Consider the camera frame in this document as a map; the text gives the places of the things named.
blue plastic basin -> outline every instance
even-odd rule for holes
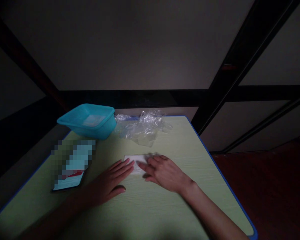
[[[58,118],[57,123],[80,136],[105,140],[117,124],[113,114],[113,107],[85,103]]]

gray wall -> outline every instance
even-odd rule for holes
[[[0,48],[0,120],[43,97],[45,94]]]
[[[19,0],[2,18],[59,90],[206,89],[252,4]]]
[[[300,85],[300,4],[240,85]]]
[[[300,137],[300,106],[270,124],[230,152],[267,150]]]
[[[209,151],[222,151],[286,102],[227,102],[200,138]]]

crumpled plastic bag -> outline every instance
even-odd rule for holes
[[[170,133],[172,125],[164,120],[166,114],[160,110],[142,111],[138,121],[128,115],[117,115],[115,132],[120,138],[132,140],[135,143],[152,147],[158,131]]]

light green tabletop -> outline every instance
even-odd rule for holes
[[[198,183],[248,236],[254,230],[239,206],[209,153],[184,116],[167,117],[170,134],[158,133],[153,147],[120,139],[112,133],[98,141],[96,154],[85,176],[90,182],[124,155],[159,153],[171,158]],[[53,210],[74,190],[50,193],[51,168],[66,150],[67,140],[84,140],[70,132],[63,146],[51,155],[0,213],[0,238],[18,236],[30,225]],[[123,182],[127,189],[100,207],[81,214],[65,229],[61,239],[208,239],[199,221],[182,198],[141,175],[130,175]]]

red floor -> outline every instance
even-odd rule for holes
[[[300,143],[213,158],[254,223],[258,239],[300,239]]]

